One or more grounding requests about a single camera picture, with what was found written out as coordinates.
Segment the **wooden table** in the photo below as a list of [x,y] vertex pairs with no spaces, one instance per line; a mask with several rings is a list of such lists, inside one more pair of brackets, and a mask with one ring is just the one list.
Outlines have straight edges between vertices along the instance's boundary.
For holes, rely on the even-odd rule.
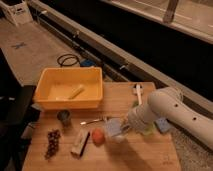
[[[141,83],[144,87],[142,100],[155,89],[153,83]],[[81,121],[99,118],[103,115],[124,117],[137,96],[132,94],[134,83],[104,83],[104,98],[97,109],[72,110],[72,126],[63,129],[56,119],[57,111],[41,113],[36,125],[32,144],[29,147],[23,170],[25,171],[113,171],[113,170],[181,170],[170,134],[161,135],[157,130],[143,136],[134,131],[125,135],[126,140],[116,143],[106,139],[105,144],[96,147],[89,138],[80,159],[70,154],[77,133],[84,127],[92,130],[102,127],[103,122],[81,126]],[[47,132],[59,129],[61,132],[59,151],[50,161],[45,160]]]

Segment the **red grapes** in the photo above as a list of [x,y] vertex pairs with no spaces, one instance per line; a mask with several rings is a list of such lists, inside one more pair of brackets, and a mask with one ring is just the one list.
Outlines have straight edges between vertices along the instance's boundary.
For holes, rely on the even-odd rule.
[[48,132],[48,148],[45,154],[45,159],[50,159],[59,149],[59,138],[61,137],[59,130],[52,130]]

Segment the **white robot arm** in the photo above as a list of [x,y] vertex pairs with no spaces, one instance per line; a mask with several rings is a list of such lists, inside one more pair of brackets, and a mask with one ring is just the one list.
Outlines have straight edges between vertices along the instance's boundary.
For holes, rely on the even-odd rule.
[[147,103],[128,113],[128,122],[137,131],[143,131],[159,117],[166,117],[180,125],[213,150],[213,120],[193,111],[182,102],[179,89],[167,87],[152,92]]

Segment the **concrete floor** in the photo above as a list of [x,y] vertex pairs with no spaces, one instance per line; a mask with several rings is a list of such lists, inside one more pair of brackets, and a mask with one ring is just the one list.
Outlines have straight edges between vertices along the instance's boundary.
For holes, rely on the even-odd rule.
[[[59,67],[57,57],[73,49],[35,22],[14,27],[0,19],[0,47],[22,85],[37,84],[45,67]],[[171,134],[183,171],[212,171],[213,154],[172,127]]]

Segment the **small cup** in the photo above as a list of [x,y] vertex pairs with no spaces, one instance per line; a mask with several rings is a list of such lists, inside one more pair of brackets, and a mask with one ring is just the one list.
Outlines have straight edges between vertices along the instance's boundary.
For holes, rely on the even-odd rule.
[[61,110],[57,114],[58,120],[61,121],[63,126],[69,126],[71,124],[71,114],[68,110]]

